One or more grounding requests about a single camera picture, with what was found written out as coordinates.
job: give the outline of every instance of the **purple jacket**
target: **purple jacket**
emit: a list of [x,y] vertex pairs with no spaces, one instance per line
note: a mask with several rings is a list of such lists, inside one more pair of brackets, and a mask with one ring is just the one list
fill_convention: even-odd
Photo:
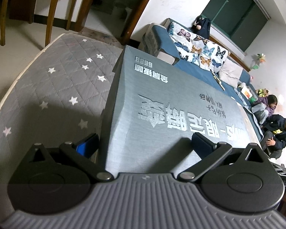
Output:
[[258,98],[258,100],[253,103],[253,106],[256,106],[257,104],[260,104],[260,103],[264,103],[266,105],[266,110],[268,110],[268,112],[269,112],[268,117],[272,116],[273,113],[275,112],[276,106],[275,107],[269,107],[267,96]]

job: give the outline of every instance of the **sofa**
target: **sofa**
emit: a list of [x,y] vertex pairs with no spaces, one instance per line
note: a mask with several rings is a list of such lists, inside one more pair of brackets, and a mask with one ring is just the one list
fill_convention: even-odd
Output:
[[[244,108],[258,139],[262,140],[263,133],[258,125],[257,119],[251,112],[251,106],[248,99],[241,93],[240,88],[234,88],[229,84],[222,82],[222,85],[225,88],[225,90],[223,90],[210,71],[202,69],[198,65],[195,65],[181,58],[180,52],[178,52],[175,43],[169,35],[170,24],[172,22],[177,23],[181,27],[187,29],[189,32],[192,32],[189,28],[184,27],[172,19],[167,19],[163,25],[153,23],[149,26],[146,33],[143,35],[139,45],[139,50],[151,54],[167,62],[168,64],[173,65],[174,67],[192,75],[193,77],[198,78],[199,80],[202,80],[206,84],[221,91],[228,97],[233,98]],[[228,56],[227,58],[238,65],[238,63],[235,62],[231,57]],[[246,86],[255,93],[255,88],[250,84],[250,78],[250,74],[246,70],[242,69],[239,81],[246,83]]]

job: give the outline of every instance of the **person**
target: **person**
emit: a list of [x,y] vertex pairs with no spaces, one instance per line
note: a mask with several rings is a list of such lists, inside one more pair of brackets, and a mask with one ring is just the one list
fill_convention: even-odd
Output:
[[265,120],[272,116],[278,104],[278,99],[275,95],[260,97],[252,104],[252,113],[254,113],[258,122],[262,125]]
[[274,114],[266,119],[262,128],[264,130],[264,138],[260,142],[262,150],[270,158],[278,159],[282,149],[286,147],[286,119]]

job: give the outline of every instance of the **man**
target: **man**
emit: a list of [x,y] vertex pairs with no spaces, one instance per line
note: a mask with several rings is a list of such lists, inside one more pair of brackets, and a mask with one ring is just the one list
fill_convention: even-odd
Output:
[[264,138],[260,145],[270,158],[278,159],[286,147],[286,119],[279,114],[268,117],[262,126]]

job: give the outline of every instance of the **black hair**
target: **black hair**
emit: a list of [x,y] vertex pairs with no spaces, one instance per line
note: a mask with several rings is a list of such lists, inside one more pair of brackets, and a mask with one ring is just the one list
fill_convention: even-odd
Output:
[[276,98],[275,95],[267,96],[267,101],[268,101],[268,105],[270,105],[270,104],[278,104],[278,99]]

